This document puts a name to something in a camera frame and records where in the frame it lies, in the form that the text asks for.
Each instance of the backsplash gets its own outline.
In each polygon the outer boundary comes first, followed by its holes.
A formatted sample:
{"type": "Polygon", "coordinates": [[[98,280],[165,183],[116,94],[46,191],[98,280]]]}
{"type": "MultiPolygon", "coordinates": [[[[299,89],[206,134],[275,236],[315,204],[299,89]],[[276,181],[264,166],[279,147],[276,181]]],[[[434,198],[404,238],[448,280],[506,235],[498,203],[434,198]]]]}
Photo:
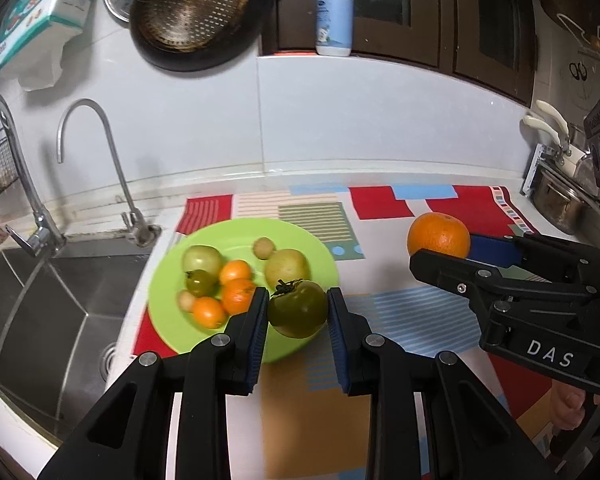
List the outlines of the backsplash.
{"type": "Polygon", "coordinates": [[[60,116],[83,97],[106,111],[130,181],[192,171],[217,178],[345,171],[360,161],[368,170],[381,171],[385,161],[442,162],[522,176],[537,142],[520,123],[522,105],[414,66],[259,57],[253,45],[216,69],[165,72],[141,59],[102,0],[84,33],[66,45],[62,70],[54,87],[33,92],[0,80],[43,201],[117,182],[88,108],[69,120],[65,162],[56,163],[60,116]]]}
{"type": "Polygon", "coordinates": [[[583,119],[600,99],[600,60],[581,54],[578,41],[560,28],[534,0],[538,70],[534,99],[551,103],[570,122],[583,119]]]}

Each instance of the colorful tablecloth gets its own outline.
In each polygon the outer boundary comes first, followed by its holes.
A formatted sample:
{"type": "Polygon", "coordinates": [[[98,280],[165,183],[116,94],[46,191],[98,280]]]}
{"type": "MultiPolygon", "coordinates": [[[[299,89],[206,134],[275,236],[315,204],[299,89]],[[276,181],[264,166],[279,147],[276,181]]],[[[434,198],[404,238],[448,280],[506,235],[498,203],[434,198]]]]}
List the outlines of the colorful tablecloth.
{"type": "MultiPolygon", "coordinates": [[[[231,218],[277,218],[306,229],[336,260],[350,311],[364,315],[374,332],[409,352],[426,356],[443,349],[456,352],[544,452],[550,380],[483,352],[468,301],[417,282],[409,271],[407,233],[413,219],[429,211],[453,215],[478,234],[534,231],[512,206],[504,187],[325,184],[190,199],[174,242],[231,218]]],[[[521,270],[517,277],[534,279],[521,270]]],[[[145,313],[135,354],[147,350],[162,357],[174,355],[145,313]]],[[[364,478],[369,398],[342,393],[326,331],[296,354],[263,365],[258,387],[266,478],[364,478]]],[[[419,399],[416,406],[426,477],[429,465],[419,399]]]]}

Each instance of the das logo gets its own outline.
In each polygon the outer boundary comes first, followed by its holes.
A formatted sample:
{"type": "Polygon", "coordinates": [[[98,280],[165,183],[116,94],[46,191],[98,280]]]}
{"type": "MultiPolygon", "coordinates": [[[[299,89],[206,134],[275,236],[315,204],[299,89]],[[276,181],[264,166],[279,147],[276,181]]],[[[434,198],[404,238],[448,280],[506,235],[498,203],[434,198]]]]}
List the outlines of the das logo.
{"type": "Polygon", "coordinates": [[[531,345],[529,345],[527,354],[537,356],[536,358],[541,361],[549,361],[551,364],[555,364],[556,362],[563,368],[566,368],[571,364],[571,359],[573,359],[573,354],[571,352],[558,352],[556,355],[555,346],[552,346],[548,351],[546,347],[542,350],[542,344],[535,339],[531,340],[531,345]]]}

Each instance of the kitchen faucet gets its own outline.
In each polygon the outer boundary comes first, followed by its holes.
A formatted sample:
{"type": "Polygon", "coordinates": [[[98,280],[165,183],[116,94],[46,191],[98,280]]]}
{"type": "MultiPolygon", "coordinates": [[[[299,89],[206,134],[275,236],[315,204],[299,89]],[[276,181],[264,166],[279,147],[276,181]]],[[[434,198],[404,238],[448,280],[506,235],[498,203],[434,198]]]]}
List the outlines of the kitchen faucet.
{"type": "Polygon", "coordinates": [[[58,229],[58,226],[56,226],[49,211],[43,205],[38,196],[38,192],[36,191],[36,187],[33,185],[27,163],[22,154],[18,133],[13,122],[13,116],[2,95],[0,95],[0,122],[2,123],[4,133],[7,136],[11,156],[13,157],[18,175],[20,176],[24,193],[27,195],[27,199],[31,204],[37,226],[36,231],[26,239],[17,234],[17,232],[8,225],[5,225],[5,229],[18,245],[33,257],[38,256],[42,249],[47,246],[51,247],[53,250],[58,250],[64,246],[64,236],[58,229]]]}
{"type": "Polygon", "coordinates": [[[64,111],[58,124],[58,141],[56,143],[56,149],[58,154],[58,164],[62,164],[64,161],[64,130],[66,127],[67,119],[69,115],[78,107],[87,106],[93,109],[100,118],[102,126],[104,127],[104,134],[107,137],[107,144],[109,145],[109,151],[111,152],[111,158],[113,159],[113,165],[116,167],[116,173],[120,181],[120,186],[125,195],[126,202],[129,204],[129,214],[122,213],[122,219],[125,222],[126,229],[128,231],[128,238],[133,241],[138,247],[144,248],[155,242],[155,239],[160,234],[160,228],[154,225],[148,225],[144,220],[144,216],[140,210],[134,204],[134,199],[131,197],[129,187],[126,184],[125,175],[122,172],[120,166],[120,158],[118,157],[118,150],[116,149],[115,142],[113,141],[113,135],[111,134],[111,126],[109,119],[107,119],[106,113],[102,107],[92,99],[78,99],[69,105],[64,111]]]}

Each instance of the green tomato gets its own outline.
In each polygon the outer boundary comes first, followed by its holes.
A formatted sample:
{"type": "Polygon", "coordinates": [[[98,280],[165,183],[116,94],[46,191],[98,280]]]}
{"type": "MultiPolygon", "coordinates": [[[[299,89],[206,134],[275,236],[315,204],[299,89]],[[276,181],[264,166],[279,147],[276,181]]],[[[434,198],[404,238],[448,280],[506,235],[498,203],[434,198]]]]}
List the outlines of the green tomato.
{"type": "Polygon", "coordinates": [[[267,316],[282,335],[304,339],[320,330],[327,313],[327,295],[322,287],[308,280],[295,280],[276,286],[267,316]]]}
{"type": "Polygon", "coordinates": [[[208,245],[192,245],[182,256],[182,270],[206,270],[212,276],[218,277],[222,269],[222,254],[208,245]]]}
{"type": "Polygon", "coordinates": [[[196,298],[212,296],[216,289],[216,281],[216,278],[206,270],[197,269],[193,272],[187,272],[187,290],[196,298]]]}

